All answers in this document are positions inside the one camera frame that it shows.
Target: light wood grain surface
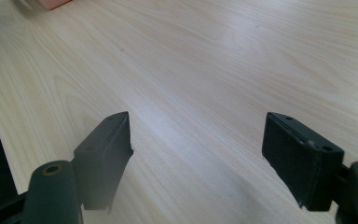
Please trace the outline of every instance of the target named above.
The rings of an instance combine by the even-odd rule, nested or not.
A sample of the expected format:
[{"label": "light wood grain surface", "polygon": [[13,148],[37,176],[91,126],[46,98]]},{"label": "light wood grain surface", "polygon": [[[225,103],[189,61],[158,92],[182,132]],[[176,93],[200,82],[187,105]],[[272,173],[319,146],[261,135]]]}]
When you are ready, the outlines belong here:
[{"label": "light wood grain surface", "polygon": [[113,211],[86,223],[334,223],[261,154],[265,116],[358,161],[358,1],[0,0],[0,135],[19,192],[129,111]]}]

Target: circular hole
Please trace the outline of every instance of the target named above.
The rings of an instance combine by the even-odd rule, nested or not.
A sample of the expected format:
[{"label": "circular hole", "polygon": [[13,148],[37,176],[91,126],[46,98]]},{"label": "circular hole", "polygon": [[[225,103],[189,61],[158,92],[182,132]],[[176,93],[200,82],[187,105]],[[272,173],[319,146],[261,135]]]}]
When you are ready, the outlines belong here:
[{"label": "circular hole", "polygon": [[56,175],[63,169],[62,165],[60,164],[52,164],[48,167],[46,167],[43,171],[43,175]]},{"label": "circular hole", "polygon": [[50,166],[48,169],[46,169],[46,174],[51,174],[57,172],[58,170],[60,170],[58,166]]},{"label": "circular hole", "polygon": [[331,147],[323,147],[324,151],[333,151]]}]

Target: wood grain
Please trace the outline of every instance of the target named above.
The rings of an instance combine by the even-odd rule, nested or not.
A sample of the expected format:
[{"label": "wood grain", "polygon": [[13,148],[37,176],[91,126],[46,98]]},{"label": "wood grain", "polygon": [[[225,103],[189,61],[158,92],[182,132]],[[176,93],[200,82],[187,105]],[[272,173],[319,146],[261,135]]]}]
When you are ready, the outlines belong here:
[{"label": "wood grain", "polygon": [[265,116],[358,161],[358,1],[0,0],[0,135],[19,192],[128,110],[135,153],[86,223],[334,223],[261,155]]}]

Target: screw hole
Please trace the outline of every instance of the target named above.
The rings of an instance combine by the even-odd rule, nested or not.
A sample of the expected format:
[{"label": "screw hole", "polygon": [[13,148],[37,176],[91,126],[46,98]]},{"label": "screw hole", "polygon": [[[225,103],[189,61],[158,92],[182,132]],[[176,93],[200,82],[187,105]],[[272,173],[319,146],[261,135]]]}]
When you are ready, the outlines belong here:
[{"label": "screw hole", "polygon": [[323,147],[324,151],[333,151],[331,147]]},{"label": "screw hole", "polygon": [[56,175],[62,170],[62,166],[59,164],[52,164],[43,170],[43,175]]}]

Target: wooden table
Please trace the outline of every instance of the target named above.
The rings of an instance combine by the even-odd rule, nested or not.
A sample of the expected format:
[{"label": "wooden table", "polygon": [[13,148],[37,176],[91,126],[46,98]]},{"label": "wooden table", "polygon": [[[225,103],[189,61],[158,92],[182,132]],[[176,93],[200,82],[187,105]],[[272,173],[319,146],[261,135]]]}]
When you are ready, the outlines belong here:
[{"label": "wooden table", "polygon": [[0,0],[0,135],[19,192],[129,111],[113,211],[86,223],[334,223],[263,159],[268,111],[358,161],[358,1]]}]

